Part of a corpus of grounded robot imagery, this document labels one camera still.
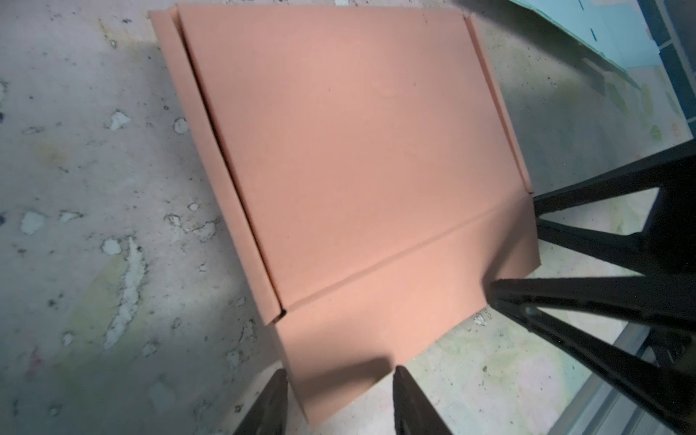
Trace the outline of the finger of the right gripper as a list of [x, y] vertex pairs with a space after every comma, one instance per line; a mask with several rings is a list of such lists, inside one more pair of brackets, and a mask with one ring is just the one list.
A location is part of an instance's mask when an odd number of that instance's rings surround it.
[[695, 142], [536, 197], [538, 236], [643, 275], [695, 271]]
[[500, 279], [487, 286], [486, 299], [492, 308], [527, 330], [530, 321], [539, 319], [542, 312], [547, 314], [549, 308], [648, 326], [658, 335], [657, 349], [668, 353], [654, 365], [684, 364], [695, 371], [692, 275]]

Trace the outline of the light blue paper box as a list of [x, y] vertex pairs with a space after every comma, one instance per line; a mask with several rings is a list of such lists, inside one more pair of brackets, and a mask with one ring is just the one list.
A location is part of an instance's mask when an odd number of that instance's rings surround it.
[[636, 1], [512, 0], [622, 71], [662, 64]]

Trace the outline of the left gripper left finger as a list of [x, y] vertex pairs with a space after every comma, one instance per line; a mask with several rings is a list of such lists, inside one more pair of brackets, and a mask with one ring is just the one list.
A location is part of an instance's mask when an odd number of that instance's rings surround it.
[[278, 369], [237, 426], [235, 435], [283, 435], [286, 433], [288, 380]]

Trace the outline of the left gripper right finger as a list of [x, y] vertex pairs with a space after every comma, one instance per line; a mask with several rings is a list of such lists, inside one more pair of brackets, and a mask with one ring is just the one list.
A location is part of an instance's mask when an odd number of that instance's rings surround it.
[[399, 435], [446, 434], [451, 430], [404, 366], [393, 374], [394, 427]]

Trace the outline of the orange paper box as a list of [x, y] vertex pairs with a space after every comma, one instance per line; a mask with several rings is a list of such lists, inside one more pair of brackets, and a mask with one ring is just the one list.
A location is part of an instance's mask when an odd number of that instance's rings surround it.
[[540, 263], [476, 16], [180, 4], [150, 21], [313, 426]]

